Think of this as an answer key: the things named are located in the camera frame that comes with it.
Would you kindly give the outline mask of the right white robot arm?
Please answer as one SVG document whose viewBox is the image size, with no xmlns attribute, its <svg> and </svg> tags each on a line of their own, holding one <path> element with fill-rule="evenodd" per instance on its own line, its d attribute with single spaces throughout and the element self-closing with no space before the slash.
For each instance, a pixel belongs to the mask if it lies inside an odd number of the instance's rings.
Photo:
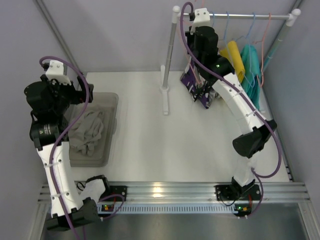
<svg viewBox="0 0 320 240">
<path fill-rule="evenodd" d="M 268 120 L 250 100 L 238 80 L 230 61 L 219 54 L 219 37 L 209 25 L 191 26 L 182 34 L 189 57 L 189 65 L 180 80 L 195 101 L 208 109 L 215 95 L 228 106 L 240 129 L 232 140 L 238 161 L 229 185 L 220 185 L 218 199 L 238 200 L 243 197 L 258 199 L 260 194 L 253 170 L 257 156 L 270 138 L 275 137 L 277 123 Z"/>
</svg>

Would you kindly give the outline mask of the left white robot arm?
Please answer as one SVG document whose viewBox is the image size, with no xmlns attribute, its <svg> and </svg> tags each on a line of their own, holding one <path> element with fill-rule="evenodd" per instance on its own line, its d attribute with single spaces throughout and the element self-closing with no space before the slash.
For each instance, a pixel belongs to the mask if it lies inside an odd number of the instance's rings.
<svg viewBox="0 0 320 240">
<path fill-rule="evenodd" d="M 28 85 L 24 94 L 32 108 L 29 136 L 39 155 L 50 190 L 51 218 L 46 221 L 50 231 L 64 232 L 99 220 L 97 203 L 110 193 L 104 175 L 85 181 L 78 192 L 71 174 L 68 121 L 64 114 L 70 105 L 93 101 L 92 84 L 76 90 L 73 83 L 62 84 L 45 74 Z"/>
</svg>

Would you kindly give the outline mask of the grey trousers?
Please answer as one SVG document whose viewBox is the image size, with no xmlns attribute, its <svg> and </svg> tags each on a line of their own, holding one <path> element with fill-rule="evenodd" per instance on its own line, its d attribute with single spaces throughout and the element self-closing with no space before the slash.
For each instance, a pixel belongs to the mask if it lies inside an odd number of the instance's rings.
<svg viewBox="0 0 320 240">
<path fill-rule="evenodd" d="M 68 132 L 70 148 L 92 157 L 104 130 L 104 113 L 100 110 L 85 111 Z"/>
</svg>

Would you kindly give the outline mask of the pink wire hanger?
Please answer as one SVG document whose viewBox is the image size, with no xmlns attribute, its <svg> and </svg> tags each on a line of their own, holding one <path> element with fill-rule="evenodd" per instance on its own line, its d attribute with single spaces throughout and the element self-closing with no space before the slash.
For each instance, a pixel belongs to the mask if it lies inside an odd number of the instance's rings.
<svg viewBox="0 0 320 240">
<path fill-rule="evenodd" d="M 198 65 L 198 67 L 200 67 L 202 70 L 206 70 L 206 67 L 195 57 L 195 55 L 192 53 L 191 49 L 189 48 L 188 44 L 187 44 L 187 40 L 186 37 L 183 36 L 184 34 L 184 14 L 185 14 L 185 9 L 187 6 L 190 6 L 190 11 L 191 13 L 194 12 L 194 5 L 192 2 L 190 1 L 186 1 L 183 6 L 180 9 L 180 17 L 179 19 L 179 30 L 180 30 L 180 38 L 181 38 L 181 42 L 183 47 L 185 48 L 185 52 L 191 57 L 191 59 Z"/>
</svg>

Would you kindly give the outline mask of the purple patterned garment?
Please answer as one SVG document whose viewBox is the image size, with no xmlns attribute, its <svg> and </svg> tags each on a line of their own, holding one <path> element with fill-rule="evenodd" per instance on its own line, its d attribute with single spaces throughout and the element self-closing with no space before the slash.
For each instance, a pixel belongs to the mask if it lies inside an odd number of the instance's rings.
<svg viewBox="0 0 320 240">
<path fill-rule="evenodd" d="M 205 109 L 208 109 L 214 99 L 219 99 L 221 96 L 213 89 L 209 82 L 206 81 L 198 72 L 195 62 L 189 57 L 180 81 L 190 93 L 194 102 L 199 101 Z"/>
</svg>

